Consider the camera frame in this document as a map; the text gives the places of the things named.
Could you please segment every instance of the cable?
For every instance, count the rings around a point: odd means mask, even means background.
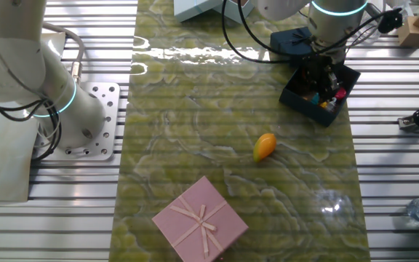
[[[223,10],[225,9],[225,7],[226,7],[226,2],[227,2],[227,0],[223,0]],[[249,28],[249,26],[247,25],[247,21],[245,20],[245,17],[244,17],[244,13],[243,13],[243,11],[242,11],[242,4],[240,3],[240,2],[238,2],[238,4],[237,4],[237,7],[238,7],[238,10],[239,10],[239,15],[240,15],[240,18],[241,18],[241,20],[242,20],[242,24],[244,25],[244,27],[245,27],[245,30],[247,31],[247,33],[252,37],[252,39],[254,40],[254,41],[256,41],[260,46],[262,46],[262,47],[264,47],[264,48],[266,48],[268,51],[271,51],[271,52],[273,52],[273,53],[275,53],[275,54],[278,54],[278,55],[290,55],[290,54],[287,54],[287,53],[284,53],[284,52],[280,52],[280,51],[277,51],[277,50],[275,50],[275,49],[273,49],[273,48],[271,48],[270,46],[268,46],[268,45],[266,45],[266,44],[264,44],[261,40],[259,40],[254,34],[253,34],[253,32],[250,30],[250,28]],[[369,20],[367,20],[365,23],[363,23],[363,24],[361,24],[358,28],[356,28],[355,30],[353,30],[351,33],[349,33],[348,35],[346,35],[346,36],[344,36],[341,40],[339,40],[339,41],[337,41],[336,43],[334,43],[333,45],[331,45],[331,46],[329,46],[329,47],[326,47],[326,48],[324,48],[324,49],[322,49],[322,50],[320,50],[320,51],[318,51],[318,52],[312,52],[312,53],[310,53],[310,54],[308,54],[307,56],[312,56],[312,55],[320,55],[320,54],[323,54],[323,53],[325,53],[325,52],[329,52],[329,51],[331,51],[332,49],[334,49],[334,48],[336,48],[336,47],[338,47],[338,46],[340,46],[340,44],[342,44],[344,41],[346,41],[348,38],[350,38],[350,37],[352,37],[356,32],[358,32],[360,29],[362,29],[363,27],[365,27],[366,25],[368,25],[369,23],[371,23],[372,21],[374,21],[374,20],[377,20],[377,19],[379,19],[379,18],[381,18],[381,17],[383,17],[383,16],[385,16],[385,15],[390,15],[390,14],[393,14],[393,13],[395,13],[395,12],[400,12],[402,10],[402,8],[399,8],[399,9],[395,9],[395,10],[391,10],[391,11],[388,11],[388,12],[382,12],[382,13],[380,13],[379,15],[377,15],[377,16],[375,16],[375,17],[371,17]],[[223,24],[223,33],[224,34],[226,34],[225,33],[225,25]]]
[[[47,109],[47,111],[49,113],[49,117],[51,119],[52,126],[56,127],[56,128],[54,129],[53,133],[50,135],[50,136],[54,135],[54,138],[51,141],[51,143],[49,145],[49,148],[41,156],[33,159],[33,161],[40,161],[40,160],[45,159],[47,156],[52,154],[52,152],[54,152],[54,150],[59,145],[61,135],[62,135],[62,127],[61,127],[61,123],[60,123],[60,117],[59,117],[59,114],[57,113],[55,105],[52,104],[52,101],[41,100],[41,102],[38,103],[38,105],[32,110],[32,112],[29,113],[29,115],[27,117],[24,117],[24,118],[16,118],[16,117],[10,116],[9,114],[7,114],[3,110],[2,107],[0,107],[0,113],[4,117],[8,118],[9,120],[15,121],[15,122],[24,122],[24,121],[29,120],[41,106],[45,106],[45,108]]]
[[[28,108],[30,108],[32,106],[36,106],[40,102],[41,102],[41,100],[37,100],[35,102],[29,103],[26,106],[21,106],[21,107],[17,107],[17,108],[5,108],[5,107],[1,107],[1,109],[4,110],[4,111],[8,111],[8,112],[16,112],[16,111],[21,111],[21,110],[24,110],[24,109],[28,109]]]
[[[307,16],[307,15],[305,15],[305,14],[303,14],[303,13],[302,13],[302,10],[298,10],[298,13],[299,13],[299,14],[301,14],[303,17],[308,18],[308,16]]]
[[[49,148],[42,155],[32,159],[32,162],[39,162],[47,158],[50,154],[52,154],[59,145],[63,133],[62,124],[60,123],[59,114],[57,113],[55,106],[50,101],[46,102],[44,106],[49,112],[49,117],[51,119],[52,126],[57,126],[59,123],[59,127],[53,140],[49,143]]]
[[[365,31],[363,31],[363,33],[361,33],[353,42],[352,42],[352,44],[350,45],[350,47],[348,47],[348,49],[347,49],[347,52],[346,52],[346,54],[348,54],[348,51],[350,51],[350,48],[352,48],[352,47],[354,47],[354,46],[356,46],[357,44],[355,44],[355,42],[357,42],[357,40],[358,39],[360,39],[360,37],[362,37],[366,32],[368,32],[369,30],[371,30],[371,29],[376,29],[377,28],[377,26],[376,25],[374,25],[374,26],[372,26],[372,27],[370,27],[370,28],[368,28],[367,30],[365,30]]]
[[[24,117],[24,118],[17,118],[17,117],[10,116],[1,107],[0,107],[0,113],[9,120],[16,121],[16,122],[24,122],[24,121],[29,120],[44,103],[46,103],[46,100],[42,100],[40,103],[38,103],[38,105],[35,106],[35,108],[32,110],[32,112],[29,113],[29,115],[27,117]]]
[[[226,1],[223,1],[223,9],[225,7],[225,4],[226,4]],[[264,47],[268,51],[273,52],[274,54],[277,54],[277,55],[291,55],[291,54],[287,54],[285,52],[281,52],[281,51],[278,51],[276,49],[273,49],[270,46],[268,46],[267,44],[263,43],[261,40],[259,40],[258,37],[256,37],[253,34],[253,32],[250,30],[250,28],[248,27],[247,21],[245,20],[244,12],[242,11],[242,3],[240,1],[238,2],[237,7],[239,9],[239,15],[240,15],[240,18],[242,19],[242,24],[244,25],[245,30],[252,37],[252,39],[255,40],[255,42],[257,42],[260,46]]]
[[[60,26],[53,25],[50,23],[43,23],[43,28],[49,29],[51,31],[56,31],[56,32],[64,32],[65,34],[70,36],[75,42],[77,42],[77,44],[79,44],[79,53],[77,55],[76,62],[81,62],[85,53],[85,45],[79,36],[77,36],[74,32],[68,29],[65,29]]]
[[[377,20],[385,15],[392,15],[394,13],[399,13],[402,10],[402,8],[397,8],[394,10],[390,10],[387,12],[382,12],[379,15],[375,16],[375,17],[371,17],[370,19],[368,19],[366,22],[362,23],[359,27],[355,28],[355,30],[353,30],[352,32],[350,32],[347,36],[344,36],[341,40],[337,41],[335,44],[324,48],[323,50],[320,50],[318,52],[313,53],[312,55],[320,55],[323,54],[325,52],[330,51],[331,49],[334,49],[336,47],[338,47],[340,44],[342,44],[343,42],[347,41],[348,38],[350,38],[351,36],[353,36],[356,32],[360,31],[360,29],[362,29],[363,27],[365,27],[366,25],[368,25],[369,23],[371,23],[374,20]]]
[[[32,90],[30,87],[27,87],[11,70],[11,68],[7,65],[6,60],[1,56],[0,54],[0,61],[3,63],[3,66],[6,67],[7,73],[25,90],[39,96],[40,98],[47,99],[47,97],[40,92],[37,92],[35,90]]]
[[[70,36],[73,37],[73,35],[75,35],[74,33],[65,30],[65,32],[67,34],[69,34]],[[81,52],[79,53],[80,57],[83,56],[84,53],[84,45],[83,42],[79,43],[79,46],[81,46]],[[6,60],[1,56],[0,54],[0,61],[2,62],[2,64],[6,67],[7,69],[7,73],[25,90],[29,91],[30,93],[33,93],[37,96],[39,96],[40,98],[42,98],[39,101],[33,102],[31,104],[28,104],[26,106],[21,106],[18,108],[4,108],[0,106],[0,114],[2,114],[4,117],[8,118],[9,120],[15,121],[15,122],[24,122],[29,120],[35,113],[36,111],[41,107],[41,106],[45,106],[46,110],[48,111],[49,117],[51,119],[52,122],[52,126],[55,127],[53,133],[51,134],[52,136],[54,136],[53,140],[49,143],[49,148],[41,155],[36,157],[35,159],[32,159],[32,161],[36,162],[36,161],[40,161],[45,159],[47,156],[49,156],[50,154],[52,154],[54,152],[54,150],[57,148],[57,146],[59,145],[60,139],[62,137],[62,132],[63,132],[63,128],[62,125],[60,123],[60,118],[59,118],[59,114],[57,113],[57,110],[55,108],[55,104],[45,95],[43,95],[40,92],[37,92],[35,90],[32,90],[30,87],[27,87],[10,69],[10,67],[7,65]],[[16,118],[13,116],[10,116],[9,114],[6,113],[6,111],[19,111],[19,110],[23,110],[23,109],[27,109],[30,108],[31,106],[35,106],[35,108],[32,110],[32,112],[29,113],[29,115],[27,117],[24,118]]]
[[[59,129],[60,124],[61,124],[61,121],[58,121],[57,125],[56,125],[56,128],[51,132],[51,135],[48,135],[46,137],[40,132],[39,128],[37,129],[37,132],[41,137],[46,138],[46,139],[49,140],[57,132],[57,130]]]
[[[229,47],[241,58],[248,60],[250,62],[255,62],[255,63],[265,63],[265,64],[280,64],[280,63],[290,63],[289,60],[279,60],[279,61],[269,61],[269,60],[258,60],[258,59],[253,59],[253,58],[249,58],[244,56],[243,54],[241,54],[236,48],[235,46],[232,44],[231,40],[229,40],[229,37],[227,35],[227,31],[226,31],[226,4],[227,4],[227,0],[223,0],[223,9],[221,10],[221,17],[222,17],[222,21],[223,21],[223,35],[224,38],[226,39],[227,44],[229,45]]]
[[[385,12],[386,11],[386,1],[383,1],[383,10],[381,12]],[[375,26],[375,29],[373,31],[371,31],[367,36],[365,36],[362,40],[355,42],[355,44],[351,44],[350,47],[355,47],[356,45],[359,45],[361,43],[363,43],[364,41],[368,40],[376,31],[378,30],[378,26]]]

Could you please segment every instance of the green marble surface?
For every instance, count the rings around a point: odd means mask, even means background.
[[[324,128],[280,104],[294,70],[239,59],[220,20],[209,11],[181,24],[172,0],[139,0],[110,261],[180,261],[151,219],[203,175],[250,227],[224,261],[369,261],[346,108]],[[306,21],[255,10],[249,24],[268,43]],[[241,52],[269,58],[228,27]],[[267,132],[276,151],[255,164]]]

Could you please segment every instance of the mango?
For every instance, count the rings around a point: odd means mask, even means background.
[[[274,134],[262,135],[253,149],[253,160],[258,163],[273,153],[274,149],[276,149],[276,137]]]

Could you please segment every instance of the white box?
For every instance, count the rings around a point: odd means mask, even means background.
[[[183,22],[217,5],[221,5],[221,0],[174,0],[174,16]]]
[[[244,13],[244,17],[247,17],[248,14],[253,10],[253,8],[255,8],[255,6],[253,6],[250,0],[241,0],[241,1],[242,1],[242,12]],[[216,10],[219,13],[222,13],[223,5],[220,4],[217,7],[213,8],[213,10]],[[238,23],[242,23],[242,19],[240,19],[240,14],[239,14],[239,7],[237,6],[236,0],[227,0],[227,5],[226,5],[226,10],[224,12],[224,15]]]

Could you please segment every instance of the mounting plate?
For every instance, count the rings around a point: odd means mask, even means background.
[[[105,124],[100,134],[93,138],[86,146],[73,149],[57,148],[43,162],[92,162],[105,161],[112,157],[114,149],[114,138],[117,127],[117,114],[119,108],[119,97],[121,90],[116,83],[86,82],[81,83],[81,88],[96,96],[105,109]],[[38,136],[35,147],[43,146],[48,140]],[[35,148],[33,155],[43,154],[44,148]]]

